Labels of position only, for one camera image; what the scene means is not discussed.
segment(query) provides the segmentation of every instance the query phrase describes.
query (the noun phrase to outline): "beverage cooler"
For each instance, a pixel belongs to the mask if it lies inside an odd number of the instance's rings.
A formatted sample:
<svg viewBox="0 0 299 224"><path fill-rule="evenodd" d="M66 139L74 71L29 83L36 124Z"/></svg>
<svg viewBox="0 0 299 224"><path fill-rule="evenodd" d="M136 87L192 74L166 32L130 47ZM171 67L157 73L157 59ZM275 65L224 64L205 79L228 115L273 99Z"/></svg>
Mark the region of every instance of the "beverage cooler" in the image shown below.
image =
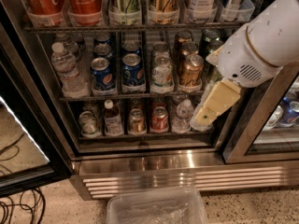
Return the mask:
<svg viewBox="0 0 299 224"><path fill-rule="evenodd" d="M171 9L163 0L100 0L85 10L63 0L45 14L35 1L1 0L1 109L28 139L29 147L17 141L20 155L30 154L14 158L18 168L1 165L1 196L65 178L84 200L171 186L299 183L298 64L243 88L211 125L195 130L178 115L193 112L208 82L221 78L205 57L263 0L234 4L233 13L220 0L207 0L204 13L184 0ZM52 54L68 50L66 38L76 44L67 52L76 65L63 70ZM192 41L187 53L195 46L193 65L178 52L182 40Z"/></svg>

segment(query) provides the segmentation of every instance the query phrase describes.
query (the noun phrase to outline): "bottle label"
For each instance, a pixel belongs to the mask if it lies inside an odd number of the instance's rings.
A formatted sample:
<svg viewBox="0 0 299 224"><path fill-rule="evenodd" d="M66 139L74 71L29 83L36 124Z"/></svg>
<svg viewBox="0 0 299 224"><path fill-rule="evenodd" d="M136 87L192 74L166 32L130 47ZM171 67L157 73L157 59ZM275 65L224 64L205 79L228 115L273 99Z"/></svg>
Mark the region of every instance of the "bottle label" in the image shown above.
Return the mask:
<svg viewBox="0 0 299 224"><path fill-rule="evenodd" d="M105 118L105 124L107 127L108 133L121 133L122 132L122 124L121 124L121 116L118 115L112 118Z"/></svg>

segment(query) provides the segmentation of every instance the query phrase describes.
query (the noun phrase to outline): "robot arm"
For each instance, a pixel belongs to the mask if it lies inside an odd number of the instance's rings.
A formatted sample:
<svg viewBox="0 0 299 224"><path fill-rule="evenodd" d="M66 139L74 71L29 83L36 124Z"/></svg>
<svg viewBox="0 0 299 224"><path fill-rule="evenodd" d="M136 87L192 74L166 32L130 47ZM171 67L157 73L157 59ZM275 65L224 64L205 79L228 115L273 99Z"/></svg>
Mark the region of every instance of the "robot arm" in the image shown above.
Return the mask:
<svg viewBox="0 0 299 224"><path fill-rule="evenodd" d="M195 109L191 126L196 130L234 105L242 87L259 86L299 58L299 0L276 0L207 59L213 57L224 80L207 90Z"/></svg>

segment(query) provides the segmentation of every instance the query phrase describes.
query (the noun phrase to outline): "refrigerator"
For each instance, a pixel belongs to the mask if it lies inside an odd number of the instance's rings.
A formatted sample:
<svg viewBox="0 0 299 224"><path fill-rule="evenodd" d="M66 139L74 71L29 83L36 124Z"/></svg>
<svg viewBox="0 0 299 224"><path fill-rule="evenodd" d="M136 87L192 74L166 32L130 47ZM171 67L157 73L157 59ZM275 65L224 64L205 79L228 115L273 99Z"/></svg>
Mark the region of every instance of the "refrigerator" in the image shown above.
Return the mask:
<svg viewBox="0 0 299 224"><path fill-rule="evenodd" d="M261 8L262 1L256 0L255 6ZM256 89L243 89L237 104L218 117L207 131L172 133L170 127L165 133L151 133L151 100L165 97L170 108L173 97L180 93L176 82L174 91L150 92L150 70L146 70L147 85L143 92L123 92L119 82L117 94L66 98L50 62L50 47L57 33L82 34L88 48L93 46L98 33L112 33L118 66L121 42L128 38L137 40L142 44L147 67L151 46L156 41L173 48L174 36L182 29L192 31L199 42L204 29L231 31L242 22L150 25L143 18L141 24L134 26L36 28L24 16L27 8L26 0L1 0L0 91L2 108L11 111L10 118L16 117L20 122L34 149L30 154L33 157L34 152L38 153L40 162L31 160L34 165L20 165L21 169L16 170L1 166L1 196L66 178L84 200L172 186L217 190L299 183L298 128L274 127L263 131L296 83L296 64L285 66L275 78ZM86 61L90 61L91 55L87 55ZM121 80L120 68L116 69L116 77ZM188 95L195 100L203 90ZM127 132L127 106L135 98L144 101L146 110L147 131L140 136ZM96 101L103 107L106 99L119 101L124 134L105 135L102 121L101 136L82 136L78 118L84 102Z"/></svg>

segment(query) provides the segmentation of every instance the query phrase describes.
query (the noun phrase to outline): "bottle cap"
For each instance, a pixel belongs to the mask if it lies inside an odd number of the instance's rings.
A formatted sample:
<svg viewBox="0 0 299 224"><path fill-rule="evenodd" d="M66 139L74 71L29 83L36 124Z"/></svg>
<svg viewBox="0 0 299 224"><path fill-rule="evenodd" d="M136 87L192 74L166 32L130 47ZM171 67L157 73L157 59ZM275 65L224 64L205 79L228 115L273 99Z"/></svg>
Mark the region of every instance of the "bottle cap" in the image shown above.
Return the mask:
<svg viewBox="0 0 299 224"><path fill-rule="evenodd" d="M113 102L111 100L106 100L105 108L107 108L107 109L113 108Z"/></svg>
<svg viewBox="0 0 299 224"><path fill-rule="evenodd" d="M184 101L183 101L183 105L184 105L185 107L189 107L189 106L191 106L192 104L191 104L191 101L190 101L190 100L184 100Z"/></svg>
<svg viewBox="0 0 299 224"><path fill-rule="evenodd" d="M59 37L59 38L65 37L65 36L66 36L66 34L56 34L56 37Z"/></svg>
<svg viewBox="0 0 299 224"><path fill-rule="evenodd" d="M55 42L53 45L52 45L52 50L56 53L60 53L60 52L63 52L64 51L64 45L63 43L60 43L60 42Z"/></svg>

